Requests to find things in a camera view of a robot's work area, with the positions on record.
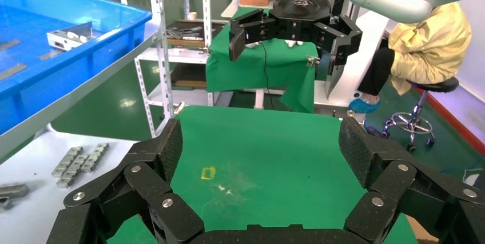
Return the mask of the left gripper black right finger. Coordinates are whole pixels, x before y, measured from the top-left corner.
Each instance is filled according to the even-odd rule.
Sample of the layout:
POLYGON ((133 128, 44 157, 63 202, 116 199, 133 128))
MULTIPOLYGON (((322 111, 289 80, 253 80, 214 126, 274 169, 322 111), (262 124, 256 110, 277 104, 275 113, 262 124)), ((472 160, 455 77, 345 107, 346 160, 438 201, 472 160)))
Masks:
POLYGON ((366 193, 344 228, 367 243, 383 243, 402 214, 440 243, 484 242, 484 192, 439 173, 397 142, 374 137, 344 118, 339 148, 366 193))

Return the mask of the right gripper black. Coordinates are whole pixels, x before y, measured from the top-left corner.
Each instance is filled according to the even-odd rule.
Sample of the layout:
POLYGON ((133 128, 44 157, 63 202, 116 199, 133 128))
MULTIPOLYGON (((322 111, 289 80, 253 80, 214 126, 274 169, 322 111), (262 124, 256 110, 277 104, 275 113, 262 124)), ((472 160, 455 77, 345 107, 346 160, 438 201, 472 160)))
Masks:
POLYGON ((256 9, 230 21, 229 59, 237 61, 246 45, 273 38, 313 42, 319 56, 329 55, 327 76, 357 53, 363 32, 349 16, 332 17, 335 0, 279 0, 268 13, 256 9))

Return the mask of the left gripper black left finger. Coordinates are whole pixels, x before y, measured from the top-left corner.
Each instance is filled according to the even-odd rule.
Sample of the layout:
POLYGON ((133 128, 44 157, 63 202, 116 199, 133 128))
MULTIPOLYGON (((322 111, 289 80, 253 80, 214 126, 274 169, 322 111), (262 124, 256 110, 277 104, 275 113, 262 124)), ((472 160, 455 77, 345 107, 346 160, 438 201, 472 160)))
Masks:
POLYGON ((135 143, 112 170, 69 193, 48 243, 106 243, 138 216, 158 243, 189 243, 204 223, 170 183, 183 147, 179 120, 162 133, 135 143))

